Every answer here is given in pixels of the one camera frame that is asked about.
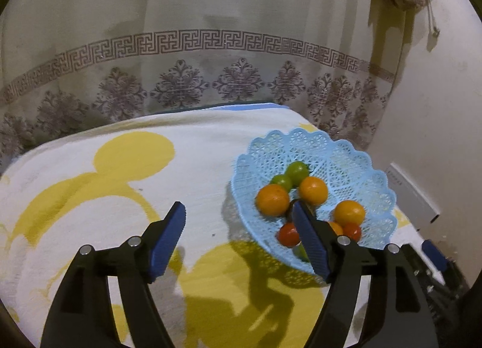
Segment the blue plastic basket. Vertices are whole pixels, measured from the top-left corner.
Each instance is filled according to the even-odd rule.
[[[318,219],[330,220],[338,202],[355,200],[366,210],[360,245],[382,249],[390,242],[397,228],[397,219],[391,214],[396,196],[388,188],[385,173],[372,168],[367,153],[355,150],[347,140],[335,142],[321,130],[308,133],[304,129],[294,129],[289,134],[274,130],[264,138],[251,141],[248,153],[238,157],[231,181],[241,220],[269,254],[293,268],[313,273],[309,263],[298,259],[292,249],[282,246],[276,239],[285,219],[264,217],[255,206],[259,189],[269,184],[275,175],[284,173],[295,160],[308,164],[311,175],[322,178],[328,186],[329,196],[317,209]],[[296,192],[295,189],[291,191],[292,199]]]

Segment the tablecloth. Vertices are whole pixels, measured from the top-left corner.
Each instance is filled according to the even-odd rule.
[[[116,247],[163,218],[187,223],[164,276],[151,286],[176,347],[302,347],[329,287],[265,253],[244,230],[230,191],[233,162],[269,131],[316,128],[283,107],[151,115],[44,144],[0,181],[0,297],[38,346],[49,306],[76,251]],[[393,242],[420,249],[396,208]],[[109,287],[121,341],[133,346],[119,287]],[[362,280],[346,345],[360,335]]]

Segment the red tomato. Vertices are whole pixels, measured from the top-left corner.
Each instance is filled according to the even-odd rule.
[[[355,223],[346,223],[343,226],[343,235],[346,235],[351,240],[358,242],[362,237],[362,229]]]
[[[286,223],[281,227],[278,231],[277,238],[278,241],[286,247],[295,247],[300,243],[300,235],[293,223]]]

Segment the curtain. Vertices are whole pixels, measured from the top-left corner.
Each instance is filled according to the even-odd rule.
[[[0,16],[0,167],[142,115],[271,101],[368,146],[404,14],[389,0],[10,0]]]

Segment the white wall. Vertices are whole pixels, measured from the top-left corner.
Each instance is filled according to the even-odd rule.
[[[482,22],[469,0],[432,6],[440,37],[430,52],[419,12],[368,152],[377,168],[396,162],[435,201],[442,213],[422,234],[446,236],[473,282],[482,268]]]

